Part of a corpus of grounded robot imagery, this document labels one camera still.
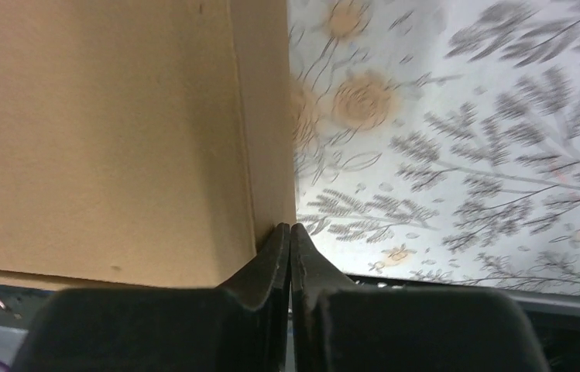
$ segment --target floral tablecloth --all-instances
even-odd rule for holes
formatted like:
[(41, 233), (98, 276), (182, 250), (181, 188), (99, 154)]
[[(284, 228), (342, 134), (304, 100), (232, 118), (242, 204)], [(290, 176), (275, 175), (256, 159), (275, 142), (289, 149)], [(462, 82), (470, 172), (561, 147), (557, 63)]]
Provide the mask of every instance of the floral tablecloth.
[(580, 0), (290, 0), (297, 214), (351, 274), (580, 296)]

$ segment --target brown box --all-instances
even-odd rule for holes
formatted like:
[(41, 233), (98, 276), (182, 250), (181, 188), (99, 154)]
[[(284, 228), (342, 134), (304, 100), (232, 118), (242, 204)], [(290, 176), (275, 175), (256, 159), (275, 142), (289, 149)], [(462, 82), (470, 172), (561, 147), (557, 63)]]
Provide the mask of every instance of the brown box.
[(213, 286), (292, 222), (285, 2), (0, 1), (0, 283)]

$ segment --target orange flower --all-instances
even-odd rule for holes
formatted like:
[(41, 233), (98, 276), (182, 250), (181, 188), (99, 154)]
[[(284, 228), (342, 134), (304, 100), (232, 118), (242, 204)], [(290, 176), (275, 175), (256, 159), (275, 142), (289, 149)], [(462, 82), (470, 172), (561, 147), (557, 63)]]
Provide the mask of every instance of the orange flower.
[(333, 116), (346, 128), (370, 130), (387, 119), (397, 101), (382, 76), (367, 72), (351, 76), (340, 85), (333, 100)]
[(326, 32), (333, 38), (347, 41), (360, 35), (367, 27), (367, 4), (356, 0), (342, 0), (336, 2), (328, 13)]
[(319, 120), (317, 98), (305, 84), (292, 78), (290, 104), (294, 119), (294, 146), (303, 147), (316, 136), (315, 126)]

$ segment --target brown flower print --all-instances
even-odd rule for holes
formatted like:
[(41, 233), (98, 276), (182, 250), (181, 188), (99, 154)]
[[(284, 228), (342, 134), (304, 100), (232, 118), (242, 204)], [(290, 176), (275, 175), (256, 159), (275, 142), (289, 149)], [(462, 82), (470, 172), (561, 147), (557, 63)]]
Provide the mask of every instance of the brown flower print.
[(395, 91), (379, 74), (349, 77), (333, 99), (333, 116), (348, 129), (370, 130), (381, 125), (397, 107)]
[(315, 135), (315, 126), (319, 120), (317, 97), (305, 84), (291, 79), (290, 104), (294, 119), (294, 146), (306, 146)]
[(368, 4), (356, 0), (336, 2), (328, 12), (326, 32), (337, 41), (348, 41), (362, 33), (369, 24)]
[(387, 254), (386, 259), (383, 261), (376, 261), (375, 263), (370, 263), (369, 271), (375, 270), (377, 273), (382, 274), (383, 269), (386, 267), (399, 266), (406, 262), (411, 255), (417, 253), (415, 250), (409, 250), (406, 248), (406, 244), (402, 244), (401, 247), (394, 247), (391, 250), (382, 250), (381, 252)]

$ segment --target patterned fabric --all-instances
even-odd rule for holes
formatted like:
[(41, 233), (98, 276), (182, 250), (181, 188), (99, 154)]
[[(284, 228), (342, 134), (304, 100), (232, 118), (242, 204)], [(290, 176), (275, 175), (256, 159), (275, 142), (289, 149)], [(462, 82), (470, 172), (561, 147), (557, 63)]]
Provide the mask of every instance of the patterned fabric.
[(350, 274), (580, 296), (580, 0), (290, 0), (297, 213)]

